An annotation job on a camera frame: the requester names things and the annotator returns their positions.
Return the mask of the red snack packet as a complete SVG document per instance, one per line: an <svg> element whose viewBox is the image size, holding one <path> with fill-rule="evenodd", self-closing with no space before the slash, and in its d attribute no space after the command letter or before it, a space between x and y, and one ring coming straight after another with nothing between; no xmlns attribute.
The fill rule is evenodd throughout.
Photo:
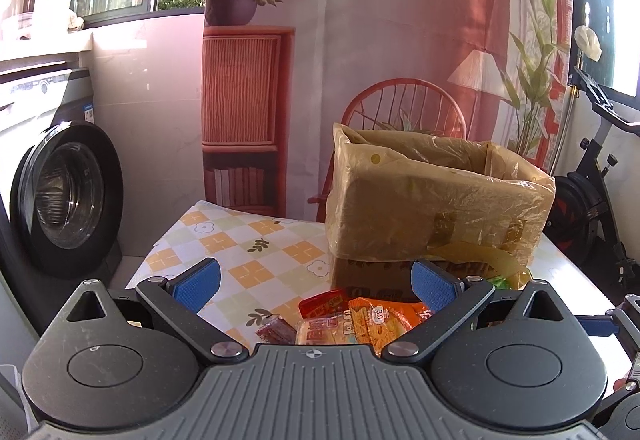
<svg viewBox="0 0 640 440"><path fill-rule="evenodd" d="M299 301L298 311L304 320L334 316L349 309L349 301L358 296L352 288L334 288Z"/></svg>

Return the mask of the orange snack packet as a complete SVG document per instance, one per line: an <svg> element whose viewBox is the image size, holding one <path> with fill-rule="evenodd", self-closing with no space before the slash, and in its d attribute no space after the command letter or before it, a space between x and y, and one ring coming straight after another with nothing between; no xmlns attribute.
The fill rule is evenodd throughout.
<svg viewBox="0 0 640 440"><path fill-rule="evenodd" d="M349 301L357 342L379 356L385 346L428 320L432 312L422 302L408 304L358 297Z"/></svg>

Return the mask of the checkered floral tablecloth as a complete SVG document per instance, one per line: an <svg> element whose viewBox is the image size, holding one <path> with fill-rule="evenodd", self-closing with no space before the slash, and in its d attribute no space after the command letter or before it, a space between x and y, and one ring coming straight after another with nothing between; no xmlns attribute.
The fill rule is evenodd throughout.
<svg viewBox="0 0 640 440"><path fill-rule="evenodd" d="M274 314L300 321L299 301L330 289L332 260L318 222L239 212L200 200L159 238L127 286L150 276L174 278L206 257L221 284L198 315L254 348Z"/></svg>

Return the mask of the black exercise bike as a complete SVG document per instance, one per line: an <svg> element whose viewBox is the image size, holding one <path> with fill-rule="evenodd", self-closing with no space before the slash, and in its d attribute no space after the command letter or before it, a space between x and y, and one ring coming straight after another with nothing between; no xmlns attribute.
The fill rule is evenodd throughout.
<svg viewBox="0 0 640 440"><path fill-rule="evenodd" d="M616 113L605 88L586 72L574 69L570 85L586 94L600 126L591 139L582 139L584 155L575 170L555 178L555 199L544 235L582 270L622 290L639 281L639 264L627 255L620 239L605 177L617 165L610 154L601 167L599 156L610 130L615 127L638 136L638 122L627 122Z"/></svg>

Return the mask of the small dark red packet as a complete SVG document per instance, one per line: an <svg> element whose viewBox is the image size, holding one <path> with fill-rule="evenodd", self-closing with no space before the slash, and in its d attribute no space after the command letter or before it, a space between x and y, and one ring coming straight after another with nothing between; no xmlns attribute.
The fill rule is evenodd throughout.
<svg viewBox="0 0 640 440"><path fill-rule="evenodd" d="M256 330L261 342L270 345L294 345L296 329L282 316L270 316L262 327Z"/></svg>

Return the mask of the cardboard box with plastic liner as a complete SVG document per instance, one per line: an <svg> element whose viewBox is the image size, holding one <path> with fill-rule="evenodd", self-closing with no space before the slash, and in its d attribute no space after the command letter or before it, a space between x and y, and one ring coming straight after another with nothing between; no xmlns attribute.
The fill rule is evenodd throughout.
<svg viewBox="0 0 640 440"><path fill-rule="evenodd" d="M333 142L324 219L332 287L409 300L419 259L514 290L530 280L555 198L544 171L492 142L342 124Z"/></svg>

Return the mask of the pink biscuit packet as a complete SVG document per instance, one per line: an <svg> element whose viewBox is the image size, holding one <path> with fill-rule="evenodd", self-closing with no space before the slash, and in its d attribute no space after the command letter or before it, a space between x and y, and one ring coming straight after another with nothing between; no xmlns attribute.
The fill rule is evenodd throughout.
<svg viewBox="0 0 640 440"><path fill-rule="evenodd" d="M356 344L357 337L349 311L304 319L299 324L296 345L350 345Z"/></svg>

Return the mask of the black front-load washing machine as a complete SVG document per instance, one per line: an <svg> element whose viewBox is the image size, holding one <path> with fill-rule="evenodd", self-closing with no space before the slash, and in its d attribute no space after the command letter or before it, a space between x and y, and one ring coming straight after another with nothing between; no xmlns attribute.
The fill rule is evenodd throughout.
<svg viewBox="0 0 640 440"><path fill-rule="evenodd" d="M124 182L116 148L93 120L85 67L1 76L1 275L42 334L87 278L111 282Z"/></svg>

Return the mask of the printed room backdrop cloth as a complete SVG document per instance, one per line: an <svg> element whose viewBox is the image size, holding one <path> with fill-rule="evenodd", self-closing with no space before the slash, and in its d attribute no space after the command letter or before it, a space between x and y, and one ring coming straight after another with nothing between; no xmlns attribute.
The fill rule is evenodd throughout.
<svg viewBox="0 0 640 440"><path fill-rule="evenodd" d="M206 0L205 196L322 220L335 124L491 141L550 170L573 0Z"/></svg>

